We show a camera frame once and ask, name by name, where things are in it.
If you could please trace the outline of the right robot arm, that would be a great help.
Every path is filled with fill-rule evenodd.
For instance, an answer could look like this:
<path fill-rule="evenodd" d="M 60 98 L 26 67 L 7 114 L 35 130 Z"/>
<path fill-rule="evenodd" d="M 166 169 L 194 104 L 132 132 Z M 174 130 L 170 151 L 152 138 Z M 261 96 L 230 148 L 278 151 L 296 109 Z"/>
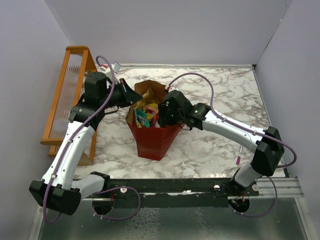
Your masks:
<path fill-rule="evenodd" d="M 190 129 L 213 132 L 226 137 L 252 152 L 253 159 L 239 168 L 229 183 L 230 191 L 240 196 L 248 186 L 262 176 L 274 174 L 283 154 L 279 131 L 274 127 L 262 129 L 228 120 L 204 103 L 193 105 L 181 91 L 173 90 L 158 105 L 161 127 L 184 124 Z"/>

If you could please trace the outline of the wooden rack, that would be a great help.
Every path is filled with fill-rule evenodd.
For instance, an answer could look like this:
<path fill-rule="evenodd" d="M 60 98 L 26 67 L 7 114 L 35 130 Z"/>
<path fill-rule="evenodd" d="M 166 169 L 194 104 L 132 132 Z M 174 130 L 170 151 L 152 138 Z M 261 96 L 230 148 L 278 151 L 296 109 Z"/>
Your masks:
<path fill-rule="evenodd" d="M 48 156 L 54 158 L 65 137 L 69 114 L 84 93 L 85 77 L 96 72 L 87 46 L 68 46 L 65 49 L 61 70 L 47 117 L 41 144 L 50 146 Z"/>

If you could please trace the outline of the red brown paper bag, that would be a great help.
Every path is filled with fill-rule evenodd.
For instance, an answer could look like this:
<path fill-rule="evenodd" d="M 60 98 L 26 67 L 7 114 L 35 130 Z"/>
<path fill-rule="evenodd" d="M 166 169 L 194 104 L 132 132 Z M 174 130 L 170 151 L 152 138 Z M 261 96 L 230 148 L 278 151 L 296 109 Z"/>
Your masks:
<path fill-rule="evenodd" d="M 154 96 L 160 103 L 164 102 L 165 86 L 154 80 L 145 80 L 134 85 L 134 90 L 143 95 L 152 89 Z M 160 161 L 167 153 L 177 135 L 182 130 L 178 124 L 166 127 L 136 127 L 136 119 L 132 105 L 126 115 L 126 123 L 136 141 L 137 153 L 141 158 Z"/>

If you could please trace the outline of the pink marker pen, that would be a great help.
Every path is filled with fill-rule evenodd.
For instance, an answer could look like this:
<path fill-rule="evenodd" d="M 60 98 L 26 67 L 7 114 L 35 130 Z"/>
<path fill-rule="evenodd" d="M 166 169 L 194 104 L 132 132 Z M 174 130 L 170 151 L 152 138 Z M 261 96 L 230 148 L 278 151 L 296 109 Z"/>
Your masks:
<path fill-rule="evenodd" d="M 237 159 L 236 159 L 236 164 L 237 164 L 237 165 L 239 165 L 240 162 L 241 162 L 242 151 L 243 151 L 243 146 L 241 145 L 240 148 L 239 148 L 239 151 L 238 151 Z"/>

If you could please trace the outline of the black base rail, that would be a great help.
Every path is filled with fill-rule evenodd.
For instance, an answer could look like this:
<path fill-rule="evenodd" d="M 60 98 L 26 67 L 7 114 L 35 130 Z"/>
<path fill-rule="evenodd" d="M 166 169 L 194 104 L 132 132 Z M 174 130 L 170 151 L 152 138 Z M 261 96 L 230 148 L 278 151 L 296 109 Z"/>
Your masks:
<path fill-rule="evenodd" d="M 94 207 L 119 209 L 228 207 L 228 198 L 240 195 L 258 196 L 254 181 L 245 190 L 232 189 L 230 178 L 164 178 L 164 179 L 109 179 L 107 193 L 93 193 Z"/>

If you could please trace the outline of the green Fox's candy bag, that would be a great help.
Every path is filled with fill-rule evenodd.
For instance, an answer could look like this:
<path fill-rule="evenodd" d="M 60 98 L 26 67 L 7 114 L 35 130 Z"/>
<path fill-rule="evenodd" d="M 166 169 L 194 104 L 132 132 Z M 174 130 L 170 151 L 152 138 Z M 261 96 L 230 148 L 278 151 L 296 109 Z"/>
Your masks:
<path fill-rule="evenodd" d="M 136 124 L 137 128 L 149 128 L 150 127 L 148 116 L 141 109 L 135 108 L 134 109 L 134 116 L 135 116 L 135 124 Z"/>

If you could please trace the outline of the gold crispy snack bag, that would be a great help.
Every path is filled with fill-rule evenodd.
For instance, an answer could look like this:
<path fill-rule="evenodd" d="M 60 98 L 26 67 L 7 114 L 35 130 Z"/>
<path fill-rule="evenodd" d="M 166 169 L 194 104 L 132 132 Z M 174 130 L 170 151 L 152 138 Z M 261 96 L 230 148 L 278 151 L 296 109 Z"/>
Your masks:
<path fill-rule="evenodd" d="M 155 97 L 154 91 L 152 90 L 151 87 L 149 87 L 146 92 L 142 95 L 142 100 L 138 101 L 136 103 L 136 107 L 141 109 L 143 108 L 145 105 L 148 104 L 156 104 L 157 103 L 157 99 Z"/>

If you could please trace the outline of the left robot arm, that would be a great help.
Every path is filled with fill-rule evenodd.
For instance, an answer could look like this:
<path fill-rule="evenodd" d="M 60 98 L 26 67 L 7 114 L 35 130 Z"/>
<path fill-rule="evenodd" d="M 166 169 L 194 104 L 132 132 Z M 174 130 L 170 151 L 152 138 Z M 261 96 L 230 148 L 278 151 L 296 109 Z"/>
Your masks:
<path fill-rule="evenodd" d="M 74 181 L 74 173 L 88 141 L 93 137 L 105 110 L 125 108 L 142 100 L 124 79 L 102 72 L 89 73 L 84 81 L 84 93 L 71 109 L 69 123 L 62 144 L 50 168 L 40 181 L 32 181 L 29 191 L 44 209 L 72 215 L 82 199 L 97 194 L 103 198 L 111 190 L 110 176 L 93 172 Z"/>

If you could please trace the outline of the colourful Fox's fruits bag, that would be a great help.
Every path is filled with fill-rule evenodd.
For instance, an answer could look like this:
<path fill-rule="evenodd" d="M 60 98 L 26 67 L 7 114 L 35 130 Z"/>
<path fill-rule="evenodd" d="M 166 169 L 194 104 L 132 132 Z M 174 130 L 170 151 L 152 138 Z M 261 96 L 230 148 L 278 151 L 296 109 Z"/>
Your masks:
<path fill-rule="evenodd" d="M 146 104 L 142 108 L 142 111 L 147 115 L 147 119 L 150 123 L 157 120 L 158 112 L 159 112 L 158 104 L 156 103 Z"/>

